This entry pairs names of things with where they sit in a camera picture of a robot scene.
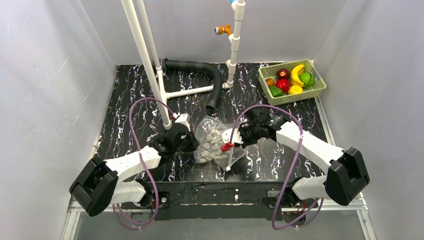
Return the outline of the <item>red fake fruit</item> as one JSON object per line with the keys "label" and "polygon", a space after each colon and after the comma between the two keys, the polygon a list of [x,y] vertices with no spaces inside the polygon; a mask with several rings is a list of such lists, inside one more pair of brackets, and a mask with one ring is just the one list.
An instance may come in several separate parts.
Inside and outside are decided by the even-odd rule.
{"label": "red fake fruit", "polygon": [[291,78],[291,72],[286,68],[281,68],[277,71],[276,77],[280,79],[289,80]]}

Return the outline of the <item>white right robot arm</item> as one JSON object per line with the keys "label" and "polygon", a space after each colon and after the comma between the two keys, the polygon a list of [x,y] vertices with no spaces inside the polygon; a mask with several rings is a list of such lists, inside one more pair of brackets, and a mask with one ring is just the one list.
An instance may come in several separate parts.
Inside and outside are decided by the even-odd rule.
{"label": "white right robot arm", "polygon": [[281,203],[294,206],[316,198],[331,199],[341,206],[349,205],[370,183],[362,153],[354,147],[347,150],[329,144],[300,127],[288,113],[270,113],[265,105],[244,112],[247,121],[231,131],[227,142],[242,148],[271,139],[302,155],[323,170],[319,177],[298,177],[288,183]]}

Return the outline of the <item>red fake tomato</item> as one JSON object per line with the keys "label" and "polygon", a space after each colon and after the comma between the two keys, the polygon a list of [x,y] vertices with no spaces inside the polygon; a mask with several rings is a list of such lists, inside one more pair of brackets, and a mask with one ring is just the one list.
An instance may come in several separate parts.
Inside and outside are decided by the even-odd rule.
{"label": "red fake tomato", "polygon": [[284,78],[278,79],[274,86],[281,89],[284,94],[288,93],[291,87],[290,81]]}

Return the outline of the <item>orange brown fake bread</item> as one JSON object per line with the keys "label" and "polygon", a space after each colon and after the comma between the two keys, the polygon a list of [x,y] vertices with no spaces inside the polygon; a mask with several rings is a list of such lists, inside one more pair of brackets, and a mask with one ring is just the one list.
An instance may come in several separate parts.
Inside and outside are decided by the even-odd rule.
{"label": "orange brown fake bread", "polygon": [[268,87],[272,87],[272,86],[274,86],[274,85],[275,85],[275,81],[274,81],[274,79],[273,79],[273,78],[267,78],[267,79],[265,80],[265,82],[266,82],[266,84],[267,84],[267,86],[268,86]]}

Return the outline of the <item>light green fake fruit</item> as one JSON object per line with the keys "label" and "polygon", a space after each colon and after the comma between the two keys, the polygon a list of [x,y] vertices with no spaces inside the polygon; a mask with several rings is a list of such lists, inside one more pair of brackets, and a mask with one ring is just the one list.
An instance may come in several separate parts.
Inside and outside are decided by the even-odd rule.
{"label": "light green fake fruit", "polygon": [[312,73],[303,72],[298,76],[299,80],[303,83],[303,88],[307,89],[313,86],[316,82],[315,77]]}

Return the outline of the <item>red fake chili pepper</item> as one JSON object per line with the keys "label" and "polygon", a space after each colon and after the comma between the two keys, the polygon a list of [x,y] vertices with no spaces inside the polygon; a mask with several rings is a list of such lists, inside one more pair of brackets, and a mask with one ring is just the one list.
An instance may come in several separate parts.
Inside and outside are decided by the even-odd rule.
{"label": "red fake chili pepper", "polygon": [[227,151],[231,150],[233,146],[234,145],[231,142],[227,142],[224,145],[222,145],[220,149],[221,149],[222,152],[227,152]]}

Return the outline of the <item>green fake pepper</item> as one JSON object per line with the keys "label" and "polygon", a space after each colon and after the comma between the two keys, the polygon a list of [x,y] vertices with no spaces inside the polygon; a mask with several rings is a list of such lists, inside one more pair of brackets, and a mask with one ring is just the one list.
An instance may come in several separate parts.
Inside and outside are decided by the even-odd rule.
{"label": "green fake pepper", "polygon": [[282,97],[284,95],[284,92],[279,87],[269,86],[268,89],[269,89],[271,96],[273,98],[279,98],[279,97]]}

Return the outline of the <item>clear zip top bag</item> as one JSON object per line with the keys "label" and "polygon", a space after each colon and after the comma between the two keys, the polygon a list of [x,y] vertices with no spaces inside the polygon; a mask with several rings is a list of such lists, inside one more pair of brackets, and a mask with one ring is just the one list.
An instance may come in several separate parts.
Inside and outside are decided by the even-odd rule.
{"label": "clear zip top bag", "polygon": [[214,161],[225,171],[229,171],[236,161],[247,155],[248,149],[239,146],[241,137],[239,129],[236,128],[232,143],[234,146],[228,151],[222,151],[230,139],[234,124],[224,124],[219,119],[205,116],[194,131],[194,137],[199,142],[198,147],[193,152],[196,163]]}

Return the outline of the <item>yellow fake lemon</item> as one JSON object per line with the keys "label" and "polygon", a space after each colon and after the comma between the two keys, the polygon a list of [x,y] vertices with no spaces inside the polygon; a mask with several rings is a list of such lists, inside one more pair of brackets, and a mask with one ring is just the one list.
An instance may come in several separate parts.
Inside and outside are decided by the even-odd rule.
{"label": "yellow fake lemon", "polygon": [[288,94],[289,95],[295,95],[295,94],[300,94],[304,91],[304,89],[301,86],[298,85],[292,85],[289,90],[288,90]]}

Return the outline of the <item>yellow fake banana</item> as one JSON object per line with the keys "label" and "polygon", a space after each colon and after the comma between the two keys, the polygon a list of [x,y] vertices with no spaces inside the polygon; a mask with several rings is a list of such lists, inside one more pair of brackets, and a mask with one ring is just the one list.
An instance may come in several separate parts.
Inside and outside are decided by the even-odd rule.
{"label": "yellow fake banana", "polygon": [[299,79],[299,75],[305,71],[305,65],[299,64],[291,70],[290,84],[303,87],[303,83]]}

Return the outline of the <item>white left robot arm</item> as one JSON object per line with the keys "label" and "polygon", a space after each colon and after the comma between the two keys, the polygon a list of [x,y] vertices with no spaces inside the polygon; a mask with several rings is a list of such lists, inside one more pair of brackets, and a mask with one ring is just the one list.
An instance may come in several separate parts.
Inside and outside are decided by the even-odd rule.
{"label": "white left robot arm", "polygon": [[71,184],[69,193],[91,217],[109,205],[135,203],[142,208],[152,207],[160,197],[154,193],[153,184],[129,179],[164,165],[176,153],[192,153],[198,146],[193,132],[181,125],[154,136],[139,151],[106,160],[93,157]]}

